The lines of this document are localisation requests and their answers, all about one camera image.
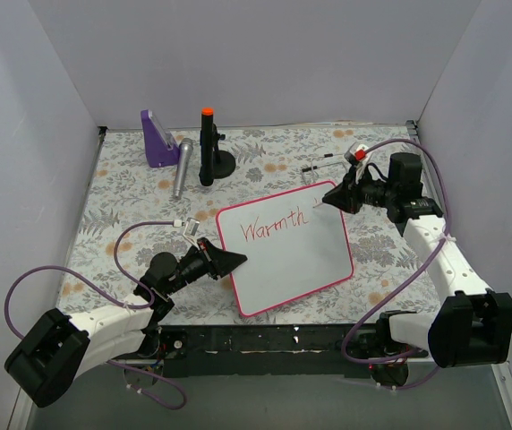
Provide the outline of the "pink framed whiteboard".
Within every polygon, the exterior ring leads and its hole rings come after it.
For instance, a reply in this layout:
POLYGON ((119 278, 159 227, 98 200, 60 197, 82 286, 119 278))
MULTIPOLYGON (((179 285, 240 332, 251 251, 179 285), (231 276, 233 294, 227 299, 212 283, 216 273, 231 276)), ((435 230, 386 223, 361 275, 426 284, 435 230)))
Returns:
POLYGON ((243 317, 253 317, 352 278, 343 213, 326 204, 332 181, 242 202, 219 211, 222 247, 248 261, 231 274, 243 317))

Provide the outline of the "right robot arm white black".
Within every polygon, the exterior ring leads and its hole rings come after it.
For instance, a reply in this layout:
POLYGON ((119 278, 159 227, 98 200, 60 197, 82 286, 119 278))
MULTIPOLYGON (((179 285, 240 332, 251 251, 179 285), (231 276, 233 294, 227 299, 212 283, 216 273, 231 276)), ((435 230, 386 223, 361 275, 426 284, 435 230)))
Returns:
POLYGON ((322 201, 350 214, 364 205, 386 210, 421 260, 440 301, 439 311, 433 314, 381 314, 374 334, 376 349, 390 357, 405 346, 427 351, 441 368, 505 362, 512 335, 512 297, 493 291, 472 269, 448 233, 439 205, 423 196, 420 156, 392 154, 382 179, 372 177, 364 149, 345 158, 348 172, 322 201))

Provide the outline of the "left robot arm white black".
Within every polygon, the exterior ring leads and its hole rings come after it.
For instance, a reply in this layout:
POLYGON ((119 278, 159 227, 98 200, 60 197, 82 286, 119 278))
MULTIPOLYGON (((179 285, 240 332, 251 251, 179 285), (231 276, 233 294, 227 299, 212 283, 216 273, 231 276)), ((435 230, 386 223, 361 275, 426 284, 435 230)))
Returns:
POLYGON ((154 331, 172 310, 171 294, 209 276, 224 278, 247 262, 244 254, 222 250, 205 238, 182 258, 156 254, 141 284, 120 305, 88 312, 45 312, 5 360, 4 369, 40 408, 51 405, 73 381, 121 355, 153 357, 160 337, 154 331))

